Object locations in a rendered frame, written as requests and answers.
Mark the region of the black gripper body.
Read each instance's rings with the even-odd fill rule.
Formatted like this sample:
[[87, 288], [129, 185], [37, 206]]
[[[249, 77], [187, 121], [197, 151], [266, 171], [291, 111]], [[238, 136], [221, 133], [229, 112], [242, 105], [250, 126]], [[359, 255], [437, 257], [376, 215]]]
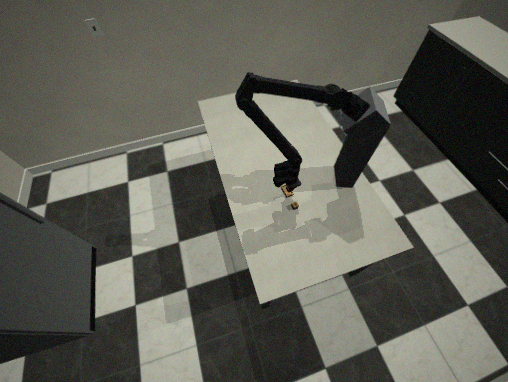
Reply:
[[[289, 176], [289, 175], [288, 175], [288, 176]], [[289, 177], [291, 177], [291, 176], [289, 176]], [[294, 187], [301, 186], [301, 184], [302, 184], [302, 183], [301, 183], [301, 182], [300, 182], [300, 180], [298, 179], [298, 176], [297, 176], [297, 177], [291, 177], [291, 178], [296, 178], [296, 180], [295, 180], [295, 184], [292, 184], [292, 185], [290, 185], [290, 186], [289, 186], [289, 185], [288, 185], [288, 183], [286, 182], [286, 184], [287, 184], [287, 186], [288, 186], [288, 188], [289, 188], [289, 189], [293, 189]]]

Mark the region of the tan cardboard tray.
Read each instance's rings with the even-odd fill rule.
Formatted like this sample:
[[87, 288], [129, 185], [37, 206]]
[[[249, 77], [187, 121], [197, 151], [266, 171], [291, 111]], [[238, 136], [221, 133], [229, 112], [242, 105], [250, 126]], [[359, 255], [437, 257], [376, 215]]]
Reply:
[[287, 198], [288, 198], [288, 197], [290, 197], [290, 196], [293, 196], [293, 195], [294, 195], [294, 193], [293, 193], [292, 191], [291, 191], [291, 192], [289, 192], [289, 193], [287, 192], [287, 190], [286, 190], [286, 186], [287, 186], [286, 184], [285, 184], [285, 185], [283, 185], [283, 186], [281, 186], [281, 189], [282, 189], [282, 191], [284, 192], [285, 196], [286, 196]]

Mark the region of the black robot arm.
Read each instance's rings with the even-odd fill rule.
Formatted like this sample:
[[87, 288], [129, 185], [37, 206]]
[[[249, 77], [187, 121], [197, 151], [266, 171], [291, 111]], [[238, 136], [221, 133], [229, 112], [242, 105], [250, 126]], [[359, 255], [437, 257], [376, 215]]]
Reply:
[[335, 84], [328, 84], [325, 87], [315, 86], [266, 78], [248, 72], [235, 95], [236, 103], [238, 108], [244, 111], [288, 160], [274, 165], [275, 177], [273, 177], [273, 182], [278, 188], [286, 182], [289, 186], [295, 184], [296, 178], [291, 177], [298, 176], [302, 158], [296, 148], [283, 136], [255, 101], [252, 101], [253, 93], [305, 99], [319, 103], [324, 102], [330, 105], [332, 111], [342, 108], [342, 112], [344, 111], [354, 121], [357, 121], [370, 107], [370, 104], [359, 96], [343, 88], [340, 89]]

